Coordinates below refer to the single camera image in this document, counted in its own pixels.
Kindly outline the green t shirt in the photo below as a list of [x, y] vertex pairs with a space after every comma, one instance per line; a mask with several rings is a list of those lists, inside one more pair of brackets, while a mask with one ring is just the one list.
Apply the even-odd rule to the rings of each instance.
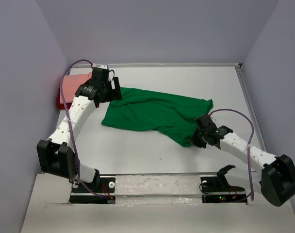
[[213, 108], [212, 100], [121, 88], [122, 99], [110, 102], [102, 125], [121, 130], [157, 131], [182, 147], [191, 146], [195, 118]]

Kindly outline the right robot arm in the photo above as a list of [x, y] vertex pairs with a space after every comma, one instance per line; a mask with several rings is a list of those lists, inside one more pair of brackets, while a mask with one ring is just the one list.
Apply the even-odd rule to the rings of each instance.
[[209, 114], [195, 119], [197, 129], [191, 143], [199, 148], [215, 146], [248, 165], [261, 176], [261, 194], [273, 206], [280, 207], [295, 195], [295, 165], [287, 155], [267, 153], [240, 138], [232, 129], [217, 127]]

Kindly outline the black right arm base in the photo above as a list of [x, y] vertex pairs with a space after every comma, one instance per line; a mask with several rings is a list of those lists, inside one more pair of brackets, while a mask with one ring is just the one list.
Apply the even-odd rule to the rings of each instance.
[[239, 186], [232, 186], [226, 179], [226, 174], [235, 168], [227, 165], [221, 168], [214, 176], [203, 176], [198, 186], [202, 193], [202, 203], [245, 203], [247, 204], [246, 190]]

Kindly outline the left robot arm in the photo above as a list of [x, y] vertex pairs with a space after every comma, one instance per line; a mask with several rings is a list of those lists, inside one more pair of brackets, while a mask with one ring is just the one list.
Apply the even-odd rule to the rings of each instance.
[[75, 140], [100, 103], [122, 98], [118, 77], [110, 79], [110, 72], [106, 65], [93, 67], [90, 79], [76, 90], [63, 121], [47, 140], [40, 140], [36, 146], [43, 172], [76, 180], [90, 192], [99, 188], [100, 174], [79, 161]]

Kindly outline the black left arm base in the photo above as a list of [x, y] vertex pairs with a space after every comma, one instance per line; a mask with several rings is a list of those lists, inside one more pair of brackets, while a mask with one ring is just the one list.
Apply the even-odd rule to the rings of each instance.
[[68, 180], [71, 184], [69, 202], [72, 204], [115, 204], [116, 177], [100, 176], [97, 187], [92, 183], [83, 186], [76, 180]]

